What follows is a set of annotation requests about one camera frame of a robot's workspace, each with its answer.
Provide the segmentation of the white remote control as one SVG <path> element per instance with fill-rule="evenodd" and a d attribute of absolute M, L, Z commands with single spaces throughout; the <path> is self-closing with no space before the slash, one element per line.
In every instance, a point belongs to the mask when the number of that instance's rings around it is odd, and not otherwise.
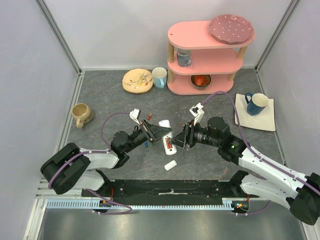
<path fill-rule="evenodd" d="M 161 126 L 161 127 L 166 127 L 166 128 L 171 128 L 171 125 L 170 125 L 170 121 L 169 120 L 161 120 L 161 121 L 159 121 L 158 122 L 158 124 Z M 177 148 L 176 148 L 176 146 L 175 145 L 172 145 L 172 148 L 171 149 L 169 149 L 168 148 L 168 143 L 169 143 L 169 140 L 170 139 L 166 139 L 166 143 L 164 143 L 164 141 L 162 141 L 163 142 L 163 146 L 164 146 L 164 150 L 165 150 L 165 153 L 166 153 L 166 155 L 168 155 L 168 156 L 172 156 L 172 155 L 174 155 L 174 154 L 176 154 L 177 153 Z"/>

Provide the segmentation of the white battery cover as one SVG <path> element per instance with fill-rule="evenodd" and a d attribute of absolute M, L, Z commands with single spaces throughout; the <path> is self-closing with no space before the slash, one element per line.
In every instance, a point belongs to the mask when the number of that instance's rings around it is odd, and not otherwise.
<path fill-rule="evenodd" d="M 164 166 L 164 169 L 166 171 L 169 171 L 171 170 L 172 168 L 174 168 L 175 166 L 177 165 L 177 162 L 175 160 L 172 160 L 171 162 L 167 163 L 165 166 Z"/>

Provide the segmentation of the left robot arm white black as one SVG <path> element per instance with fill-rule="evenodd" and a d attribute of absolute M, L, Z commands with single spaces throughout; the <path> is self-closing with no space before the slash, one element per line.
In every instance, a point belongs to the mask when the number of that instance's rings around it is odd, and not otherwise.
<path fill-rule="evenodd" d="M 68 143 L 41 166 L 40 172 L 48 181 L 48 188 L 58 195 L 73 187 L 81 187 L 92 189 L 99 197 L 104 197 L 109 193 L 110 185 L 97 170 L 121 168 L 130 159 L 129 152 L 147 141 L 162 140 L 171 132 L 168 126 L 142 120 L 132 134 L 116 132 L 111 149 L 90 150 Z"/>

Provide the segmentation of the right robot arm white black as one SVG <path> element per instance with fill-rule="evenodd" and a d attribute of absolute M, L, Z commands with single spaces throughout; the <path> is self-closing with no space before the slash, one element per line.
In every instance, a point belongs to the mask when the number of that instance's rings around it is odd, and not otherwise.
<path fill-rule="evenodd" d="M 182 132 L 169 142 L 183 149 L 195 144 L 214 146 L 224 160 L 257 173 L 259 177 L 248 173 L 234 176 L 236 180 L 229 184 L 229 191 L 235 197 L 246 193 L 265 198 L 289 209 L 293 216 L 310 226 L 320 217 L 319 174 L 306 175 L 265 156 L 233 135 L 221 117 L 210 118 L 205 128 L 187 122 Z"/>

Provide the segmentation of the yellow floral plate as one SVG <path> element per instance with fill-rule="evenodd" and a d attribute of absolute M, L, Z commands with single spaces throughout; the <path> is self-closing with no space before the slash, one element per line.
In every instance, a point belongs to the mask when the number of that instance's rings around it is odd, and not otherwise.
<path fill-rule="evenodd" d="M 129 70 L 122 79 L 122 87 L 133 94 L 148 92 L 154 86 L 152 73 L 144 68 Z"/>

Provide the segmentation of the light blue mug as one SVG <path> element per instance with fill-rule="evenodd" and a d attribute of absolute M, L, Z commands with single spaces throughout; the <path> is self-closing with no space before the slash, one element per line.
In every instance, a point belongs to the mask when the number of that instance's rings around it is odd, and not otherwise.
<path fill-rule="evenodd" d="M 167 83 L 167 70 L 163 67 L 156 67 L 152 70 L 153 85 L 163 89 Z"/>

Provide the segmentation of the orange cup in bowl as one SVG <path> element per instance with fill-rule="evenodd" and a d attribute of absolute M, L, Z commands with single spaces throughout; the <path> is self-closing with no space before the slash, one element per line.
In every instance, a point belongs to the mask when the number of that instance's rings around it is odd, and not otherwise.
<path fill-rule="evenodd" d="M 203 86 L 207 85 L 209 82 L 210 82 L 210 80 L 207 79 L 205 75 L 196 75 L 193 78 L 193 83 L 199 87 L 203 87 Z"/>

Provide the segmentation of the patterned dark bowl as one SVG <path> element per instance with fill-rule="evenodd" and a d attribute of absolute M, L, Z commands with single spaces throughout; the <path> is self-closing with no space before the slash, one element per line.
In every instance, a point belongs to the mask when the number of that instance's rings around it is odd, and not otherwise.
<path fill-rule="evenodd" d="M 205 89 L 211 83 L 211 77 L 208 74 L 205 75 L 192 75 L 192 85 L 199 90 Z"/>

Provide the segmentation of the pink three-tier shelf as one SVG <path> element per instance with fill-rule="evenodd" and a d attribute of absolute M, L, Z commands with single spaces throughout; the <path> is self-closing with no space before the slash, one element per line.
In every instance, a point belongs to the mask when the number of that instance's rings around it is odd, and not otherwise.
<path fill-rule="evenodd" d="M 242 44 L 228 45 L 215 40 L 209 31 L 209 21 L 178 22 L 168 30 L 167 86 L 176 95 L 208 95 L 216 91 L 228 92 L 234 77 L 243 66 L 250 38 Z M 178 65 L 177 49 L 190 50 L 192 64 Z M 211 82 L 202 89 L 192 84 L 193 75 L 208 75 Z"/>

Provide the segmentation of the beige ceramic mug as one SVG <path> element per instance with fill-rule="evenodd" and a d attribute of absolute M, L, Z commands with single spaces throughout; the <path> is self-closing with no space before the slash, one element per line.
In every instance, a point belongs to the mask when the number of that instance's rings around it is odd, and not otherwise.
<path fill-rule="evenodd" d="M 72 108 L 72 116 L 74 120 L 76 121 L 76 127 L 78 129 L 81 129 L 84 124 L 91 121 L 93 117 L 93 112 L 91 108 L 84 104 L 84 103 L 78 103 Z"/>

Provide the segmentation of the grey mug on shelf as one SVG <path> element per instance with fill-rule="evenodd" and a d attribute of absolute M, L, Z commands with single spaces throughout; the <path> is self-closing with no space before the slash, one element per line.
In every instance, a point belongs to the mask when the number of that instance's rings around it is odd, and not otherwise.
<path fill-rule="evenodd" d="M 191 50 L 178 48 L 176 56 L 177 63 L 180 67 L 188 67 L 192 65 Z"/>

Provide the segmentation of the dark blue mug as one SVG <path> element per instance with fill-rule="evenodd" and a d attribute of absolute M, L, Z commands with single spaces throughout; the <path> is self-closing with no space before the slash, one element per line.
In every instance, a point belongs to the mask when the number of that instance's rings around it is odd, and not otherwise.
<path fill-rule="evenodd" d="M 247 113 L 251 116 L 258 115 L 264 110 L 264 108 L 269 104 L 269 99 L 262 93 L 252 94 L 247 92 L 244 95 L 245 101 L 247 103 Z"/>

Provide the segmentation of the white square plate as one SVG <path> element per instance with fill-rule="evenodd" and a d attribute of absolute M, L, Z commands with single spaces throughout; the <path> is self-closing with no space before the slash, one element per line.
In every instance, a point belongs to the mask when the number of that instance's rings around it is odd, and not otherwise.
<path fill-rule="evenodd" d="M 239 116 L 240 125 L 242 127 L 275 132 L 275 110 L 274 110 L 274 99 L 268 99 L 268 105 L 257 115 L 250 115 L 247 113 L 247 103 L 245 96 L 240 93 L 235 95 L 235 106 Z"/>

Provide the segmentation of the pink polka dot plate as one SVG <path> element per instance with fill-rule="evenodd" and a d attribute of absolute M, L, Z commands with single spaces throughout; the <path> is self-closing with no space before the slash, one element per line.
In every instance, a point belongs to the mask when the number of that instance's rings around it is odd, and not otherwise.
<path fill-rule="evenodd" d="M 222 14 L 214 17 L 209 25 L 210 35 L 226 45 L 239 45 L 254 35 L 254 28 L 249 20 L 233 14 Z"/>

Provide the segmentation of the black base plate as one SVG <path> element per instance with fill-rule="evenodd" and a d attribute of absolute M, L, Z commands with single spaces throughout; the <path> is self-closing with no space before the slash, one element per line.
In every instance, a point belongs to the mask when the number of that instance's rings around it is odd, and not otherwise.
<path fill-rule="evenodd" d="M 117 179 L 96 193 L 131 206 L 220 205 L 223 198 L 247 198 L 233 181 L 218 180 Z"/>

